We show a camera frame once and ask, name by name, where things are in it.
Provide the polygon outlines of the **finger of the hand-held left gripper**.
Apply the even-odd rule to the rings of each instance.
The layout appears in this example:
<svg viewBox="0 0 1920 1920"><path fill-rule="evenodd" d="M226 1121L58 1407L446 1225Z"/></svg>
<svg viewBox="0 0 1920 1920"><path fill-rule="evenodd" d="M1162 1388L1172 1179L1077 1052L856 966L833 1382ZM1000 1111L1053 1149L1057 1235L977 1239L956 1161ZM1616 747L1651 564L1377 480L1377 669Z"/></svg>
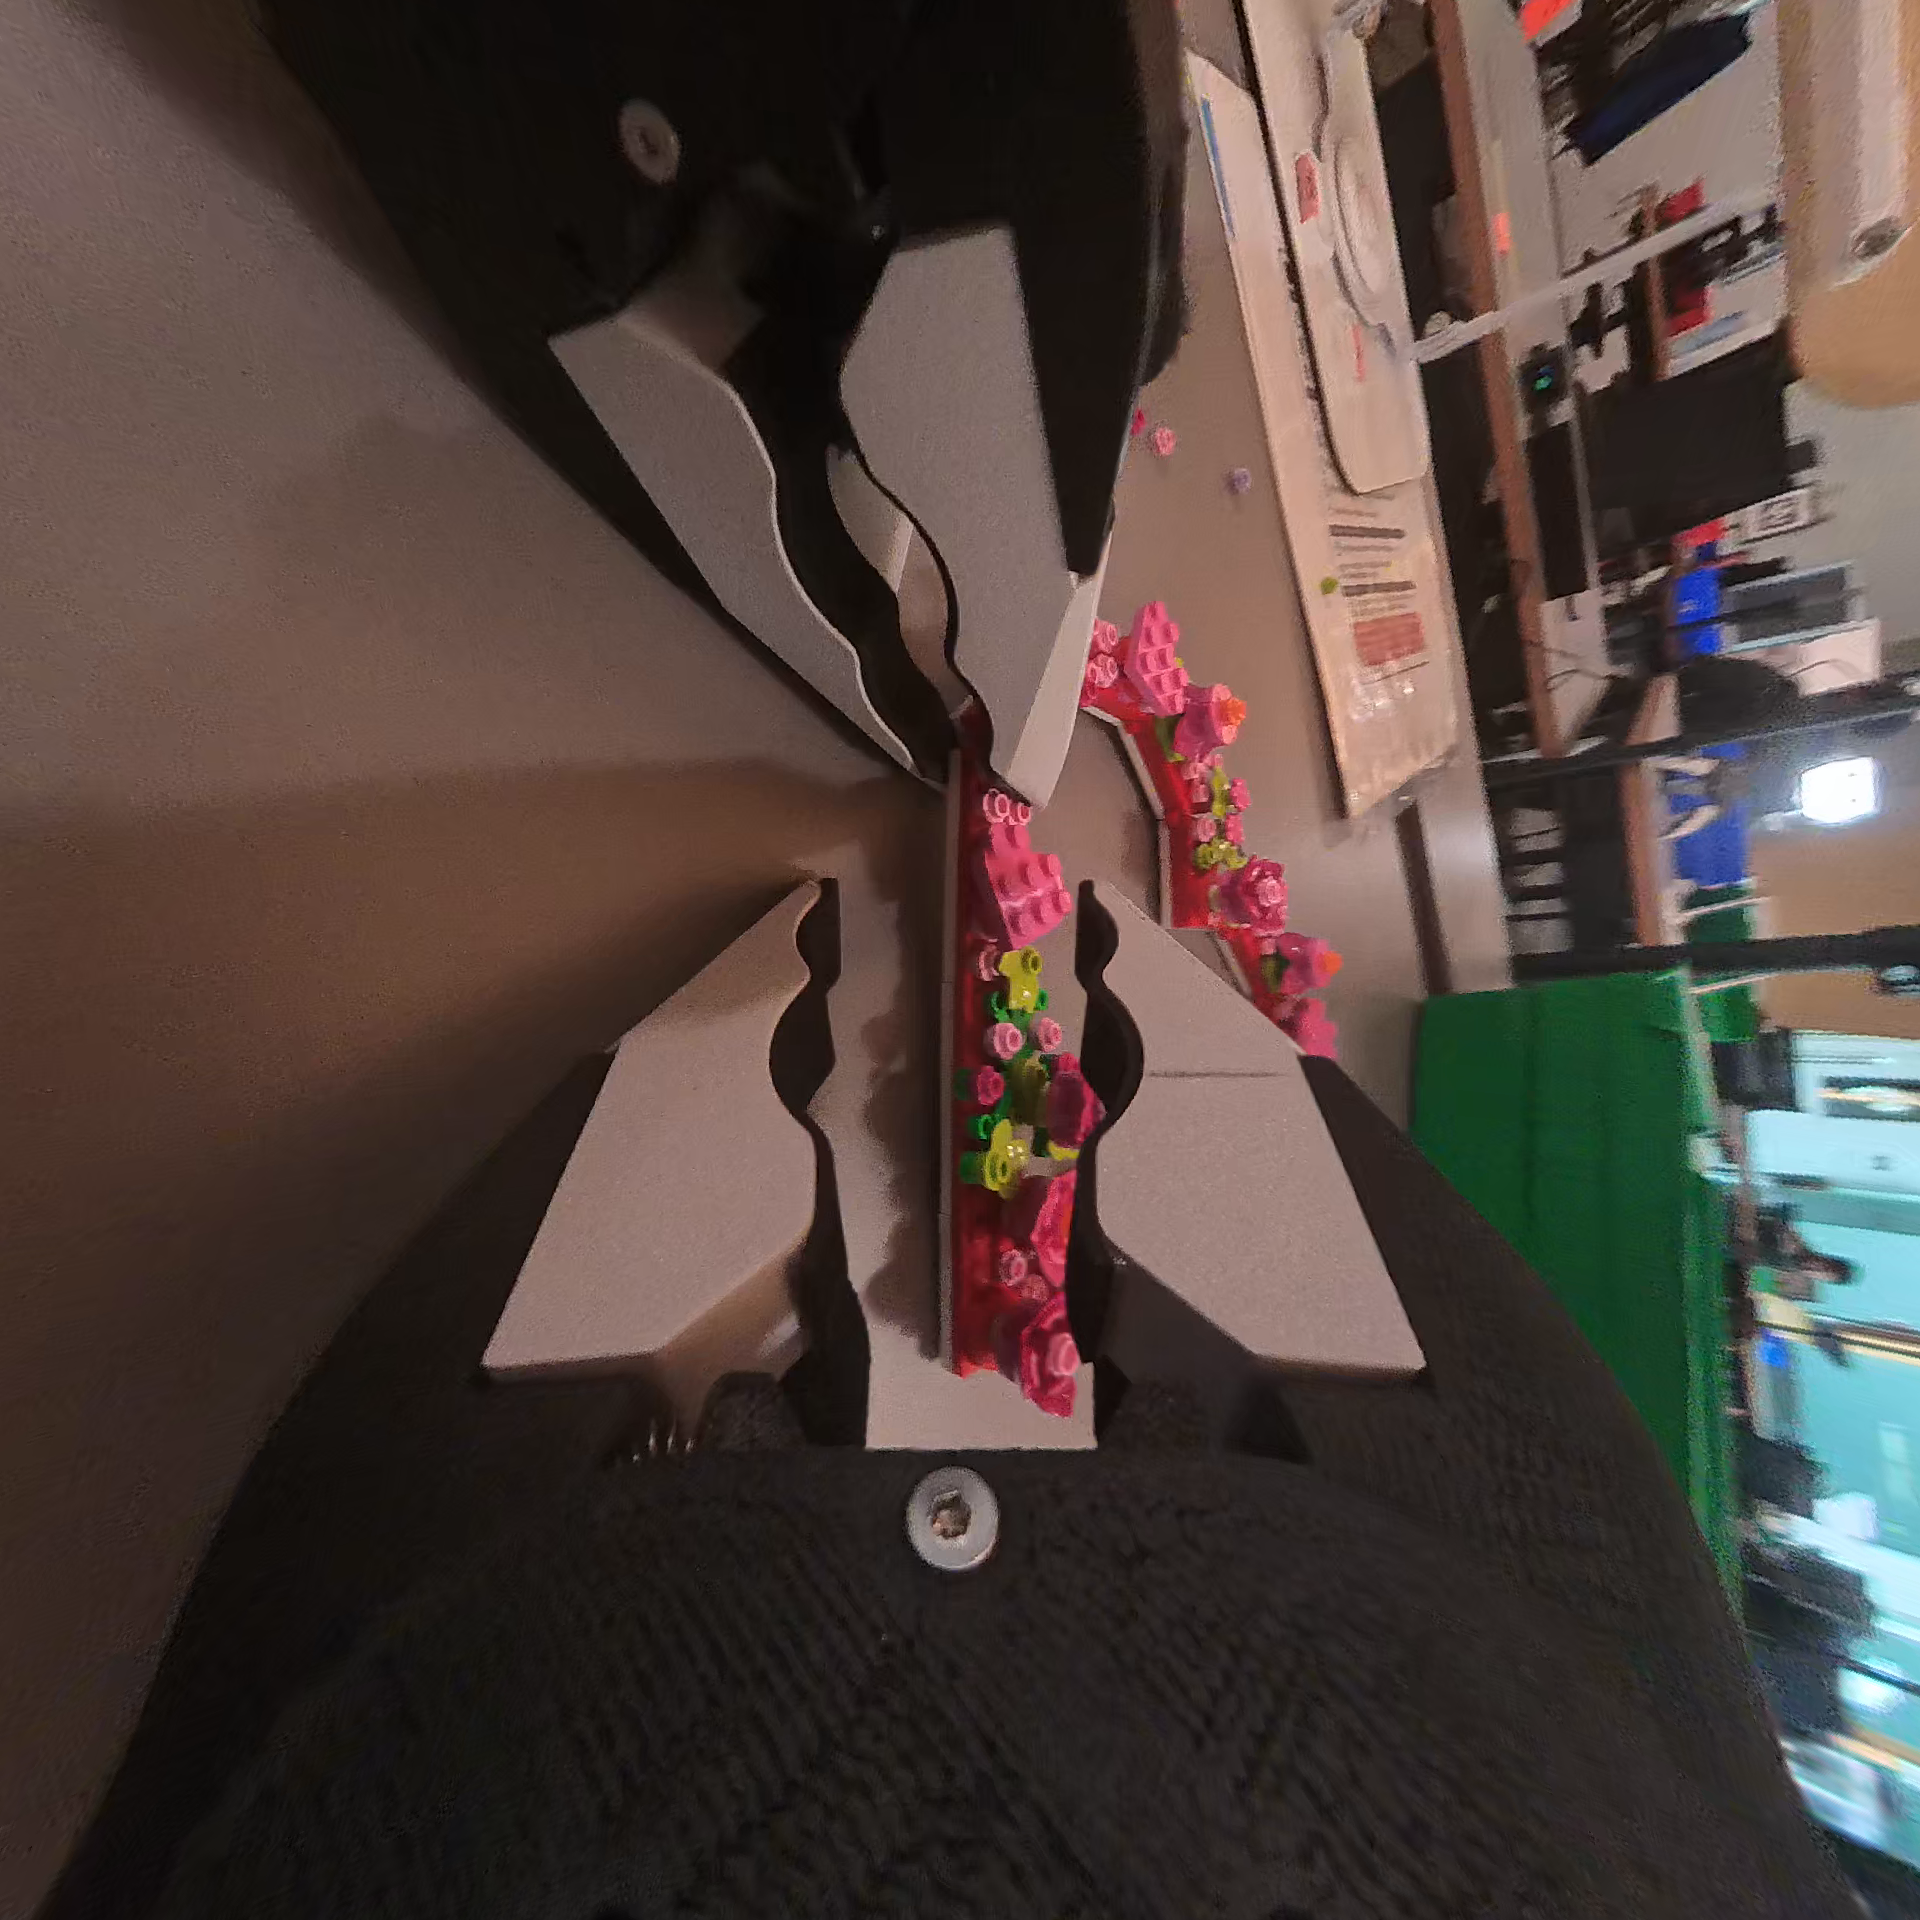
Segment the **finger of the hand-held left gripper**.
<svg viewBox="0 0 1920 1920"><path fill-rule="evenodd" d="M733 285L648 285L547 343L718 610L918 776L951 727L901 630L911 526L807 353Z"/></svg>
<svg viewBox="0 0 1920 1920"><path fill-rule="evenodd" d="M949 664L986 762L1049 807L1067 755L1104 561L1067 564L1033 347L1005 226L902 242L839 367L866 471L945 573Z"/></svg>

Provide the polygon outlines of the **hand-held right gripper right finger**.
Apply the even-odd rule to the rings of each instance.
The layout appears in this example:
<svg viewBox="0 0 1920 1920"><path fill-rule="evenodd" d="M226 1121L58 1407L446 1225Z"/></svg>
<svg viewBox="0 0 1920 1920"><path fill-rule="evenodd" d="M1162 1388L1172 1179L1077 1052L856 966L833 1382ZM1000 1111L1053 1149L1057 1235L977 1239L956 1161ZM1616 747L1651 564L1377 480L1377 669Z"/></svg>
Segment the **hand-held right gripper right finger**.
<svg viewBox="0 0 1920 1920"><path fill-rule="evenodd" d="M1104 882L1077 902L1072 1332L1126 1378L1418 1378L1422 1351L1291 1038Z"/></svg>

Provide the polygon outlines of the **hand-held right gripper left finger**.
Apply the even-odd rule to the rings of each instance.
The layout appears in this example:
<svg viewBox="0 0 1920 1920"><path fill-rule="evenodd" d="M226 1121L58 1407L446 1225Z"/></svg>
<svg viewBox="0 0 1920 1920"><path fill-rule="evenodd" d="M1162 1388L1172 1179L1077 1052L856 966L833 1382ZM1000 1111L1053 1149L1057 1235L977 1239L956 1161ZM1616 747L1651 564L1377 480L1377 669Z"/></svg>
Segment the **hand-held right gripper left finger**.
<svg viewBox="0 0 1920 1920"><path fill-rule="evenodd" d="M839 893L801 878L620 1045L486 1347L489 1378L636 1378L706 1404L733 1373L869 1404L833 1147Z"/></svg>

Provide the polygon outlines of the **heart-brick lego wreath half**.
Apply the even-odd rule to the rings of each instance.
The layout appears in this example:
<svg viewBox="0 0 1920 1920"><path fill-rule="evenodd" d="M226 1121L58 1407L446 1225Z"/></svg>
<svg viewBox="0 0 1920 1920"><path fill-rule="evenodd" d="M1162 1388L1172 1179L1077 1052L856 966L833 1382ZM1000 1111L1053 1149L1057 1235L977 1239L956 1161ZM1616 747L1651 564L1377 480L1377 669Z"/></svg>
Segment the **heart-brick lego wreath half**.
<svg viewBox="0 0 1920 1920"><path fill-rule="evenodd" d="M1292 930L1288 873L1250 847L1250 795L1227 762L1243 701L1187 673L1177 622L1150 603L1127 625L1092 618L1079 712L1115 733L1145 807L1160 927L1202 931L1261 1021L1297 1052L1337 1058L1324 991L1344 958Z"/></svg>

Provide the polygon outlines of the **large green storage bin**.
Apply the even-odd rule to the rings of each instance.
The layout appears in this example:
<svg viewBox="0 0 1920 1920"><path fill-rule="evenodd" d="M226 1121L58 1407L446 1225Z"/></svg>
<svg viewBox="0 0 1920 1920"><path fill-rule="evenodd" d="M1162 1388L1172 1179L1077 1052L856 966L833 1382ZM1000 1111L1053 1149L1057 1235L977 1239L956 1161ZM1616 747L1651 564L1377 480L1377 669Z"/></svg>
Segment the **large green storage bin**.
<svg viewBox="0 0 1920 1920"><path fill-rule="evenodd" d="M1739 1596L1733 1323L1710 1038L1687 971L1434 994L1410 1137L1543 1276Z"/></svg>

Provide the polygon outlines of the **wood-edged office desk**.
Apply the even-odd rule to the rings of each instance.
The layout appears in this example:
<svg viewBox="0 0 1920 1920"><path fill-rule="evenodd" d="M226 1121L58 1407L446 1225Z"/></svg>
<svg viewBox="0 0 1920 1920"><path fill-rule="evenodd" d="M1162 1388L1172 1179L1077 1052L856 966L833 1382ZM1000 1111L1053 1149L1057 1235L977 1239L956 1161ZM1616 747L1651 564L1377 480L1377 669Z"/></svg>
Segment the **wood-edged office desk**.
<svg viewBox="0 0 1920 1920"><path fill-rule="evenodd" d="M1431 50L1446 106L1449 159L1461 217L1466 297L1474 319L1490 319L1466 353L1475 370L1479 400L1490 431L1490 480L1501 503L1501 539L1509 557L1509 599L1519 630L1522 694L1533 754L1555 761L1567 751L1567 727L1549 685L1549 618L1543 539L1536 529L1528 460L1522 452L1522 400L1509 331L1519 324L1519 292L1509 288L1513 251L1501 251L1501 168L1495 162L1495 86L1485 56L1490 36L1509 25L1504 3L1431 3Z"/></svg>

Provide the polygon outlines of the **black light stand pole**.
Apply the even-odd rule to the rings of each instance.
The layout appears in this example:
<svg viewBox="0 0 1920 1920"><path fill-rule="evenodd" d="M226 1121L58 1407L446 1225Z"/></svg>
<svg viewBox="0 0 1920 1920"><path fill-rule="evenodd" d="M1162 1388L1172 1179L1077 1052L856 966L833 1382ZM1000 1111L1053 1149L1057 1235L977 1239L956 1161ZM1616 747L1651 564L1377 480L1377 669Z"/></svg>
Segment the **black light stand pole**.
<svg viewBox="0 0 1920 1920"><path fill-rule="evenodd" d="M1665 943L1665 948L1621 948L1621 951L1555 951L1519 952L1513 959L1514 983L1562 983L1595 973L1665 973L1665 971L1717 971L1717 973L1905 973L1916 977L1916 927L1862 930L1862 931L1819 931L1819 937L1764 937L1745 943Z"/></svg>

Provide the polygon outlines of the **blue storage bin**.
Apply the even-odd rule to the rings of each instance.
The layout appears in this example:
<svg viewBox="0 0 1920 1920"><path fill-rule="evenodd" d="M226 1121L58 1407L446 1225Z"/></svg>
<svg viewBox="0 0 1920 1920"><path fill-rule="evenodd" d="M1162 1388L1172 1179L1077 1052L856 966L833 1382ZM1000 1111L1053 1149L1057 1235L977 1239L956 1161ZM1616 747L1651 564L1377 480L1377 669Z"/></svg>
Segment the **blue storage bin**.
<svg viewBox="0 0 1920 1920"><path fill-rule="evenodd" d="M1678 551L1660 599L1660 655L1665 664L1712 655L1730 657L1739 650L1745 636L1739 618L1730 610L1730 591L1739 587L1746 561L1745 550L1721 550L1717 543Z"/></svg>

